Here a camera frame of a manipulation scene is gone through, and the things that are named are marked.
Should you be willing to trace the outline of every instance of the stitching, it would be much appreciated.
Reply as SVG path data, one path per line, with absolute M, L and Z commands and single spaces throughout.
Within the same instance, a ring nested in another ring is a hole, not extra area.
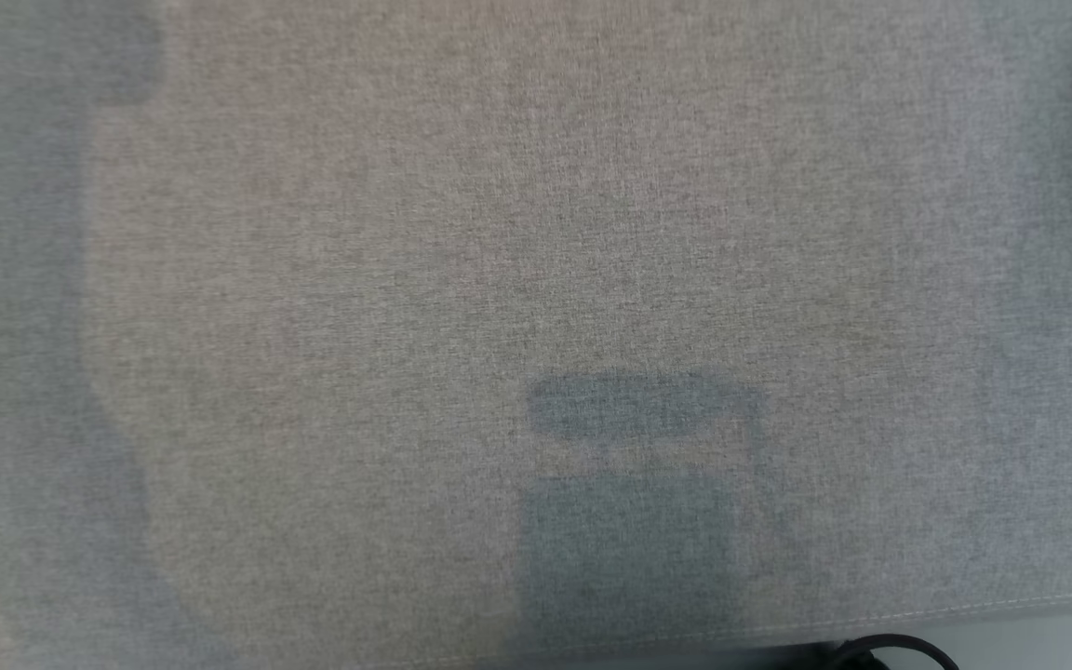
M 868 624 L 868 623 L 877 623 L 877 621 L 893 621 L 897 619 L 909 619 L 909 620 L 939 619 L 939 617 L 950 616 L 953 613 L 964 613 L 965 611 L 1025 610 L 1026 608 L 1030 607 L 1041 607 L 1054 602 L 1067 602 L 1067 601 L 1072 602 L 1072 594 L 1063 594 L 1056 596 L 1036 596 L 1036 597 L 1015 598 L 1015 599 L 999 599 L 999 601 L 978 602 L 977 605 L 941 607 L 939 608 L 939 610 L 902 611 L 902 613 L 897 614 L 877 614 L 873 616 L 859 616 L 852 619 L 830 619 L 825 621 L 808 621 L 808 623 L 805 624 L 774 624 L 773 626 L 749 626 L 744 628 L 717 629 L 717 631 L 682 632 L 681 635 L 673 635 L 673 636 L 659 636 L 654 638 L 620 641 L 620 643 L 562 645 L 561 647 L 531 650 L 531 652 L 527 653 L 485 654 L 483 656 L 444 656 L 435 658 L 421 658 L 416 660 L 370 662 L 369 665 L 344 666 L 343 670 L 374 670 L 378 669 L 379 667 L 421 667 L 421 666 L 441 667 L 441 666 L 459 665 L 459 662 L 464 662 L 470 660 L 490 660 L 490 659 L 523 657 L 527 656 L 527 654 L 586 652 L 587 650 L 600 650 L 600 649 L 634 649 L 634 647 L 641 647 L 641 645 L 655 645 L 658 643 L 665 643 L 665 641 L 672 641 L 672 640 L 754 638 L 757 636 L 762 637 L 765 635 L 771 635 L 771 632 L 774 631 L 800 631 L 801 629 L 812 629 L 812 631 L 817 631 L 817 629 L 830 628 L 834 626 L 848 626 L 848 624 Z

